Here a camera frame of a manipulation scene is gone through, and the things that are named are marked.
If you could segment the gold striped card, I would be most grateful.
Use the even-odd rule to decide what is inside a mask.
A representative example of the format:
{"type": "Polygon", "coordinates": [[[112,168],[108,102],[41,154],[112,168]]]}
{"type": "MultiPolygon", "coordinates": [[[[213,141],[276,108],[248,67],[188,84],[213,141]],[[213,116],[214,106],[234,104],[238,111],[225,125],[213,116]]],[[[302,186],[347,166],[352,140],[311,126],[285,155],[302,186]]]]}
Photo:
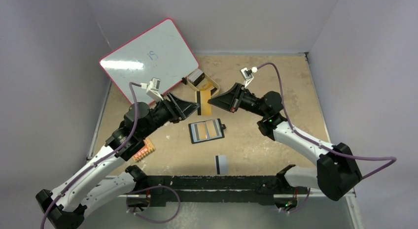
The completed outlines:
{"type": "Polygon", "coordinates": [[[220,138],[222,136],[221,130],[220,130],[220,124],[217,119],[207,120],[205,121],[207,132],[208,132],[208,138],[220,138]]]}
{"type": "Polygon", "coordinates": [[[208,100],[211,98],[210,91],[196,91],[196,102],[200,105],[197,110],[197,115],[208,116],[211,115],[211,105],[208,100]]]}

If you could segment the black card holder wallet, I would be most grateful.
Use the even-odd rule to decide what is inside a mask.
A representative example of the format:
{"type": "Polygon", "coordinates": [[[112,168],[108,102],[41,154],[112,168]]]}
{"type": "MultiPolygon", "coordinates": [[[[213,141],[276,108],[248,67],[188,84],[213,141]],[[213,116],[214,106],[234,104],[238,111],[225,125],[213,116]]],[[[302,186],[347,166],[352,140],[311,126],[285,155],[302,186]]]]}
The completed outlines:
{"type": "Polygon", "coordinates": [[[225,124],[218,119],[194,122],[188,124],[192,144],[212,141],[225,137],[225,124]]]}

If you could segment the grey card with magnetic stripe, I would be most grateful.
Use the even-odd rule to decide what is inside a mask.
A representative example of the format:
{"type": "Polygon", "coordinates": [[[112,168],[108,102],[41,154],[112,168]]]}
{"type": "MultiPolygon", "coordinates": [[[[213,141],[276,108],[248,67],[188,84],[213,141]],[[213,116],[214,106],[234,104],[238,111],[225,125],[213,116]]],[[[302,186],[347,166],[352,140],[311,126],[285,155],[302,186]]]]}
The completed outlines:
{"type": "Polygon", "coordinates": [[[226,155],[216,155],[215,156],[215,167],[216,167],[216,174],[217,175],[228,174],[227,156],[226,155]]]}

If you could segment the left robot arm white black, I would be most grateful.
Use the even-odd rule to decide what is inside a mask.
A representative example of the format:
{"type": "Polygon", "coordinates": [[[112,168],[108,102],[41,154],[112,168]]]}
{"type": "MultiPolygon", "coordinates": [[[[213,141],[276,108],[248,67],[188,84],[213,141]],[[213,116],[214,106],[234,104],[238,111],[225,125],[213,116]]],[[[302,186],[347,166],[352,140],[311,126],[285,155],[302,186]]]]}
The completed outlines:
{"type": "Polygon", "coordinates": [[[35,198],[44,213],[40,227],[49,221],[56,229],[76,229],[89,214],[117,196],[143,193],[147,175],[136,165],[128,166],[110,182],[101,181],[144,147],[145,139],[158,128],[185,120],[199,107],[171,93],[153,108],[145,102],[133,103],[119,128],[85,166],[55,189],[37,193],[35,198]]]}

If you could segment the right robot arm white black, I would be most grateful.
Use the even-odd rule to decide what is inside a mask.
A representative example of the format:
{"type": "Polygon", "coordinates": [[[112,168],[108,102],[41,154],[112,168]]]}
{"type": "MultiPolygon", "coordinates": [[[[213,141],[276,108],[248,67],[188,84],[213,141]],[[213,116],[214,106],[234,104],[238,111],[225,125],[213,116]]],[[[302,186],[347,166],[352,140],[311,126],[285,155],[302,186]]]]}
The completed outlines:
{"type": "Polygon", "coordinates": [[[282,116],[284,109],[280,93],[269,91],[258,98],[244,85],[235,83],[227,92],[208,100],[208,103],[234,113],[239,109],[257,114],[257,123],[263,136],[284,144],[310,162],[314,168],[289,165],[281,171],[277,187],[288,193],[295,187],[319,189],[333,201],[338,201],[362,180],[351,149],[344,143],[334,145],[314,138],[293,126],[282,116]]]}

